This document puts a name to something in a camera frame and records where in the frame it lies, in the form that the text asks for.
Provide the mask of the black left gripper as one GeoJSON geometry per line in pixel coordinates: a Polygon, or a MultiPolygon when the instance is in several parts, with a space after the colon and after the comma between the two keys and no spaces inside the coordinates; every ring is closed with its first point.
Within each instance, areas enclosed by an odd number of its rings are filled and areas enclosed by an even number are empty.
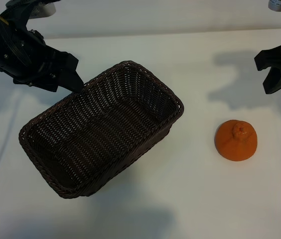
{"type": "Polygon", "coordinates": [[[72,54],[53,50],[36,30],[0,26],[0,72],[14,84],[56,92],[58,86],[81,92],[84,83],[76,72],[79,60],[72,54]],[[56,76],[51,72],[55,56],[56,76]]]}

